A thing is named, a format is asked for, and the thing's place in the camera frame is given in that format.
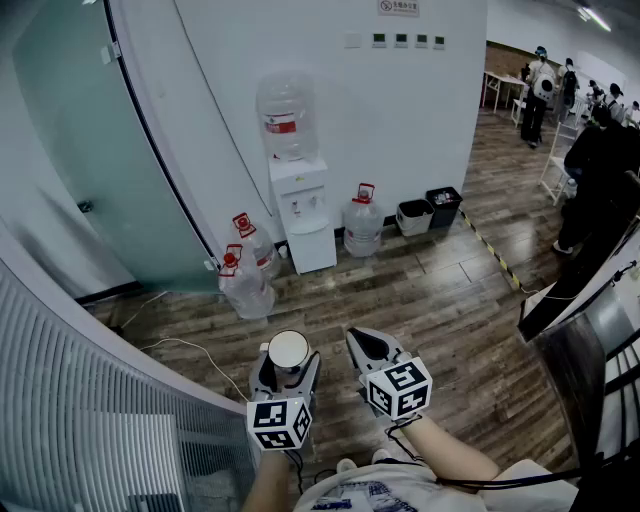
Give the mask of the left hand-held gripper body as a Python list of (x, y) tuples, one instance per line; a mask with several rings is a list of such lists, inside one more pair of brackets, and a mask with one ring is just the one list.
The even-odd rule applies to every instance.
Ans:
[(262, 387), (258, 371), (252, 372), (247, 403), (247, 431), (260, 450), (296, 450), (303, 447), (310, 431), (315, 408), (313, 395), (286, 395), (284, 387)]

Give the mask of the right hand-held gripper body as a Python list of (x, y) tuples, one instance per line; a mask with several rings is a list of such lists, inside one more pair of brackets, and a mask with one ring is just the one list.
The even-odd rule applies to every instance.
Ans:
[(431, 399), (433, 379), (419, 357), (403, 351), (392, 361), (380, 361), (380, 369), (359, 372), (358, 393), (378, 416), (408, 419), (425, 409)]

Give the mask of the white cup with dark rim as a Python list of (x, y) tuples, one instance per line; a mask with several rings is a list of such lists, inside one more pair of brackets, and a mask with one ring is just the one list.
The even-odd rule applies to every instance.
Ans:
[(298, 373), (311, 355), (306, 337), (294, 330), (276, 334), (269, 342), (267, 351), (273, 364), (289, 374)]

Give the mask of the person's left forearm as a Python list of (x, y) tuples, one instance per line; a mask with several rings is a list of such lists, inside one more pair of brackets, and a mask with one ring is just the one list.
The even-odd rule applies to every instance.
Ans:
[(264, 452), (241, 512), (290, 512), (288, 485), (289, 458), (282, 452)]

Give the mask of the person's right forearm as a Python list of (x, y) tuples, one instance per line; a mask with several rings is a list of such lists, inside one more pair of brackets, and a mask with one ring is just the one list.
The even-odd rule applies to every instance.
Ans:
[(491, 481), (501, 473), (492, 459), (461, 442), (429, 417), (403, 425), (401, 431), (439, 478)]

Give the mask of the white water dispenser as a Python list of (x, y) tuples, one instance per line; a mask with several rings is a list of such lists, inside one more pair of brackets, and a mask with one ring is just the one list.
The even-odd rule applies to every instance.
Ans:
[[(269, 161), (269, 176), (280, 221), (286, 233), (295, 270), (309, 273), (337, 263), (331, 207), (327, 201), (329, 170), (321, 157), (313, 161)], [(316, 196), (318, 204), (311, 207)], [(301, 215), (292, 211), (298, 201)]]

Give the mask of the large clear water bottle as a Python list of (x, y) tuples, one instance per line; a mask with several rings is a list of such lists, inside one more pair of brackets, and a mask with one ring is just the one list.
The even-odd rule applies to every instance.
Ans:
[(258, 83), (256, 109), (267, 157), (272, 161), (313, 161), (318, 155), (312, 78), (279, 71)]

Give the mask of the white trash bin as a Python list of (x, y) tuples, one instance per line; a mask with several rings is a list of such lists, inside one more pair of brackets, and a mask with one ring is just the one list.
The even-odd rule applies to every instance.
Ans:
[(396, 223), (404, 237), (421, 235), (429, 230), (434, 208), (426, 199), (415, 199), (398, 204)]

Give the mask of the yellow black hazard tape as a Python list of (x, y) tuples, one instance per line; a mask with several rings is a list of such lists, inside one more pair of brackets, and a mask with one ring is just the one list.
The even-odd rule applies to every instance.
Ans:
[(499, 263), (502, 270), (509, 276), (511, 281), (515, 284), (517, 289), (522, 290), (522, 283), (514, 273), (513, 269), (507, 264), (504, 258), (496, 251), (496, 249), (486, 240), (485, 237), (478, 231), (477, 227), (471, 222), (469, 217), (463, 210), (459, 211), (459, 215), (462, 217), (466, 225), (473, 231), (476, 238), (482, 242), (491, 256)]

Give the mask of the black trash bin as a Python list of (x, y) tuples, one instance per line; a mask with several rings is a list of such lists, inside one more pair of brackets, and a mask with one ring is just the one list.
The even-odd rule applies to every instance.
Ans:
[[(448, 204), (436, 205), (433, 197), (440, 192), (449, 192), (455, 200)], [(460, 204), (463, 201), (463, 198), (454, 187), (428, 190), (425, 194), (425, 199), (434, 209), (430, 223), (431, 229), (448, 228), (455, 220)]]

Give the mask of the black metal rack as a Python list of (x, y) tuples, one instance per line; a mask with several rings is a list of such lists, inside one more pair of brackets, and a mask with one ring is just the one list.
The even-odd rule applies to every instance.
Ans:
[(584, 309), (534, 340), (581, 465), (640, 442), (640, 319), (602, 290)]

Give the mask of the dark desk with white edge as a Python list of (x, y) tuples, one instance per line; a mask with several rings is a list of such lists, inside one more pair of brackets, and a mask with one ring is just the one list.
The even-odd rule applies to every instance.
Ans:
[(594, 231), (556, 282), (525, 299), (518, 323), (521, 338), (532, 341), (585, 307), (616, 276), (639, 268), (640, 215), (627, 227)]

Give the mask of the white chair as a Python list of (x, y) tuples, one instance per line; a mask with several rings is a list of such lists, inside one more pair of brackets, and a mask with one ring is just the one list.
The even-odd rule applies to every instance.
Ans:
[(554, 206), (558, 204), (570, 180), (570, 175), (565, 170), (564, 158), (578, 136), (579, 130), (576, 127), (563, 123), (557, 125), (547, 160), (538, 179), (538, 185), (549, 196)]

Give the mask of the frosted glass door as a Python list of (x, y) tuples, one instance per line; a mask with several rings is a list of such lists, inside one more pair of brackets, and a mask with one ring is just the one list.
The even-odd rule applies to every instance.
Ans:
[[(104, 65), (105, 7), (44, 0), (13, 50), (30, 120), (75, 204), (54, 210), (100, 270), (124, 270), (148, 289), (218, 291), (217, 272), (171, 188), (125, 84)], [(77, 203), (94, 209), (82, 213)]]

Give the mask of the white table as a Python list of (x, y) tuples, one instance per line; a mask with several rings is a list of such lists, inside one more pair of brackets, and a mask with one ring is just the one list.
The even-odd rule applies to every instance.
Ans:
[(508, 107), (511, 101), (524, 99), (525, 83), (510, 75), (501, 75), (485, 70), (480, 103), (481, 107), (485, 106), (488, 95), (491, 95), (493, 98), (493, 112), (496, 113), (500, 103)]

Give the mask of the ceiling light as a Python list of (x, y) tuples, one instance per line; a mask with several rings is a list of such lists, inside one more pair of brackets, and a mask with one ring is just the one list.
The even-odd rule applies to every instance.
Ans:
[(593, 8), (579, 5), (577, 11), (584, 22), (593, 22), (606, 32), (612, 31), (611, 26)]

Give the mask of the white wall sign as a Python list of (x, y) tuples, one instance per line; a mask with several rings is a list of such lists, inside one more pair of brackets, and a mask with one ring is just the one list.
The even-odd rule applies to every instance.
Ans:
[(419, 0), (378, 0), (377, 8), (380, 16), (420, 16)]

